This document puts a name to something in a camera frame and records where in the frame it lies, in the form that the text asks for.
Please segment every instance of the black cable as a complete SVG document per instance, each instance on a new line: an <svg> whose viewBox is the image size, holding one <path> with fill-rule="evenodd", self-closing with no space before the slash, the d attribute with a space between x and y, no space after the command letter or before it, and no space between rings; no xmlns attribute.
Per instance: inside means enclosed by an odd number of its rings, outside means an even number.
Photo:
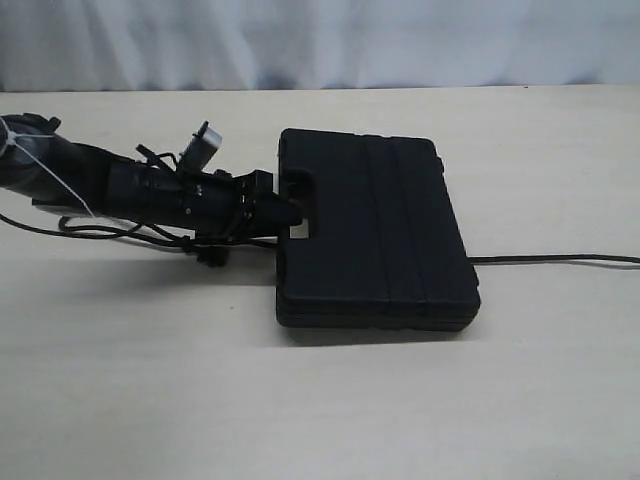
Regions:
<svg viewBox="0 0 640 480"><path fill-rule="evenodd" d="M123 228L118 227L109 227L106 225L78 225L78 226L69 226L68 223L72 219L70 217L61 217L58 222L58 228L62 233L62 236L70 236L70 238L81 238L81 239L91 239L91 240L113 240L115 238L132 238L134 240L140 240L146 243L150 243L152 245L156 245L158 247L167 247L167 248L180 248L181 245L172 240L166 240L163 238L157 238L151 235L146 235L142 233L138 233L138 230L145 227L143 224L136 224L132 228L125 230ZM110 235L97 235L95 233L80 233L80 232L103 232L108 233Z"/></svg>
<svg viewBox="0 0 640 480"><path fill-rule="evenodd" d="M500 255L495 257L469 257L474 265L497 265L509 263L551 263L569 260L592 260L598 262L623 262L640 264L640 257L600 255L597 253L570 253L559 255Z"/></svg>
<svg viewBox="0 0 640 480"><path fill-rule="evenodd" d="M95 240L114 240L129 236L131 233L135 233L140 230L144 225L138 223L128 230L115 227L103 227L102 225L81 225L81 226L69 226L71 217L61 217L58 222L58 230L63 233L81 233L81 232L110 232L105 235L97 235L91 233L83 233L83 238L92 237Z"/></svg>
<svg viewBox="0 0 640 480"><path fill-rule="evenodd" d="M13 220L6 215L0 213L0 221L11 225L12 227L19 228L21 230L26 230L32 233L38 233L40 235L48 235L50 237L62 237L62 238L77 238L82 240L113 240L115 238L133 238L136 240L141 240L143 242L151 243L153 245L157 245L160 247L176 247L179 248L180 245L177 245L175 242L171 242L169 240L164 240L161 238L155 238L150 235L144 235L137 233L137 230L141 228L141 226L135 225L129 230L125 230L122 228L116 227L107 227L102 225L91 225L91 226L79 226L79 227L70 227L67 223L70 221L69 217L62 217L58 224L60 230L47 230L44 228L33 227L31 225L26 225L24 223ZM87 231L98 231L105 232L109 235L97 235L91 233L81 233Z"/></svg>

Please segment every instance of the white table surface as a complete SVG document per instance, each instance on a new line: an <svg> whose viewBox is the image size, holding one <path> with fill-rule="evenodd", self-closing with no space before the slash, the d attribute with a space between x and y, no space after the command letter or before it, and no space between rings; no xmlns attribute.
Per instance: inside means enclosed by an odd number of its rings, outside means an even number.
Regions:
<svg viewBox="0 0 640 480"><path fill-rule="evenodd" d="M208 119L234 174L286 127L425 136L470 255L640 255L640 87L0 95L24 111L127 155ZM480 267L455 338L288 332L269 252L0 235L2 479L640 478L640 270Z"/></svg>

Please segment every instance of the white curtain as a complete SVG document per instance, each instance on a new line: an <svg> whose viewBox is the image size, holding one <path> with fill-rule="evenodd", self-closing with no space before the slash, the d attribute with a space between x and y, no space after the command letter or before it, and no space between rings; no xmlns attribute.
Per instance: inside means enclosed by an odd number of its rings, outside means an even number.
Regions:
<svg viewBox="0 0 640 480"><path fill-rule="evenodd" d="M638 83L639 0L0 0L0 90Z"/></svg>

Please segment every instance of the white string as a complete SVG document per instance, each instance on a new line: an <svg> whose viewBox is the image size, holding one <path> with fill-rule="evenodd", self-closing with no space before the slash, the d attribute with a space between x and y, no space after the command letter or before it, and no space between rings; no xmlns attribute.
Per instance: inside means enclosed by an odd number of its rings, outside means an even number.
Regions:
<svg viewBox="0 0 640 480"><path fill-rule="evenodd" d="M51 137L53 137L53 135L29 135L29 134L26 134L26 133L16 133L13 130L9 129L9 126L7 125L7 122L4 121L4 118L2 118L1 115L0 115L0 123L2 123L2 126L7 131L7 140L4 143L4 145L2 146L2 148L0 148L0 157L2 157L2 155L4 155L5 150L10 146L18 148L25 155L27 155L29 158L31 158L31 160L33 160L38 165L40 165L40 167L45 172L47 172L49 175L51 175L58 183L60 183L60 185L62 185L64 188L66 188L69 191L69 193L71 193L71 195L76 197L80 201L82 206L85 208L85 210L89 213L89 215L91 215L93 218L96 218L96 216L91 211L91 208L89 208L89 205L87 204L87 202L85 202L84 199L80 195L78 195L75 192L75 190L73 190L73 188L71 188L69 185L67 185L67 183L64 180L62 180L58 175L56 175L55 172L53 172L53 170L51 170L44 163L42 163L40 160L38 160L38 158L36 158L34 155L32 155L31 152L29 152L22 145L18 144L18 142L16 141L18 138L27 138L27 137L31 137L31 138L51 138Z"/></svg>

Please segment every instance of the black carrying case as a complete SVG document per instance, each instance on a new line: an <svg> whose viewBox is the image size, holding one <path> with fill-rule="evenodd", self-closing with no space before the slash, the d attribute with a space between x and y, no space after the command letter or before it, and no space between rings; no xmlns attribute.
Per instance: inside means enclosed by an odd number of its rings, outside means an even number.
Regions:
<svg viewBox="0 0 640 480"><path fill-rule="evenodd" d="M286 327L459 331L480 307L434 144L288 129L279 193L308 238L278 239L276 312Z"/></svg>

